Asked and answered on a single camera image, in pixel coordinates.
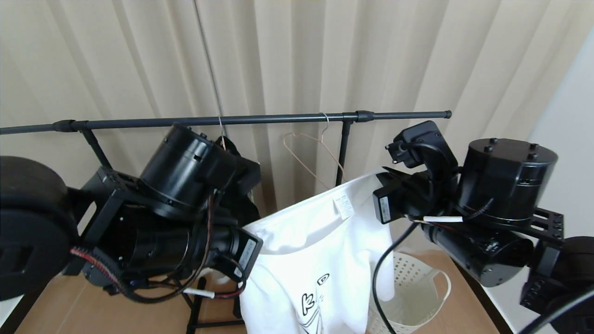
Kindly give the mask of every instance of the white t-shirt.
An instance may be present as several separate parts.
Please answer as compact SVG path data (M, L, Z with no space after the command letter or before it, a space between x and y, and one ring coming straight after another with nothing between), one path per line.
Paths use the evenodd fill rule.
M367 175L245 227L264 240L240 297L248 333L365 332L372 269L391 244L374 212L380 187ZM394 295L392 267L388 256L382 300Z

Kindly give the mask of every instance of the beige curtain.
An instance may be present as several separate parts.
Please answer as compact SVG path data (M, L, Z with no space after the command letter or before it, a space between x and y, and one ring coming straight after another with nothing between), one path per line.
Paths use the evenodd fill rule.
M0 16L3 127L215 116L216 91L224 115L451 109L452 119L436 123L461 163L475 138L527 137L593 26L594 1L3 0ZM389 164L384 145L417 122L353 126L347 177ZM324 127L226 127L239 151L261 163L263 212L324 190L282 145L286 133L318 136ZM114 168L136 175L165 132L96 134ZM340 124L324 138L337 155ZM334 182L324 149L289 142ZM79 134L2 136L0 146L76 187L99 165Z

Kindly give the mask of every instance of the laundry basket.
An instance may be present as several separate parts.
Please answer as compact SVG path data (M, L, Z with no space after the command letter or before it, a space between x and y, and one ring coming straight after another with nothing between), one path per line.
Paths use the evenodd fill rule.
M438 296L435 277L444 275L447 291ZM386 318L398 334L408 334L428 323L439 312L450 295L451 282L446 273L433 269L416 258L394 252L394 290L395 295L380 305ZM389 334L373 298L369 302L367 333Z

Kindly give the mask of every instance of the rose gold wire hanger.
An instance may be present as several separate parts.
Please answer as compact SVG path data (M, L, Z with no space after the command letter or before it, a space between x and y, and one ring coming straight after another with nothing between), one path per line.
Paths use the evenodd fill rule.
M287 150L289 151L289 153L291 153L291 155L293 157L295 157L295 159L297 159L297 161L316 179L318 180L323 186L325 186L327 189L330 189L331 187L329 187L326 183L324 183L324 181L320 180L320 178L311 171L311 169L309 169L307 166L305 166L305 164L303 163L303 161L301 161L300 158L297 157L297 155L289 148L289 146L287 146L287 136L289 135L293 135L293 137L297 138L297 137L305 137L305 138L309 138L311 140L315 140L318 143L322 144L322 146L326 149L326 152L328 152L328 154L330 154L330 156L332 157L332 159L334 159L334 162L336 162L336 164L338 165L338 167L340 168L340 170L342 171L342 178L345 181L348 181L348 179L346 178L346 173L345 173L345 169L340 165L340 163L338 162L338 159L336 159L336 157L334 156L334 154L332 154L332 152L330 151L330 149L328 148L328 146L326 146L326 144L324 143L324 132L328 129L328 127L330 126L330 119L328 119L328 115L326 115L325 113L322 113L322 115L324 115L326 117L326 128L322 130L322 133L320 135L320 139L318 138L314 138L311 137L309 135L306 135L304 133L287 133L285 134L285 136L283 137L283 145L285 145L285 148L287 148Z

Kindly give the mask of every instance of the white cable label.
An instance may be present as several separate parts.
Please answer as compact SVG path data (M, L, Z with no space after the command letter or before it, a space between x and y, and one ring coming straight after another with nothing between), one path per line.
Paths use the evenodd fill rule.
M387 196L380 198L380 209L383 222L389 222L392 217L390 216L390 204Z
M245 243L245 248L241 256L239 257L239 265L241 268L245 269L248 265L249 258L252 257L252 253L254 252L254 248L256 247L256 242L252 239L249 239L248 242ZM241 271L238 268L235 268L233 272L235 276L241 277Z
M355 209L353 209L353 205L350 203L349 197L346 194L335 196L333 200L343 220L355 214Z

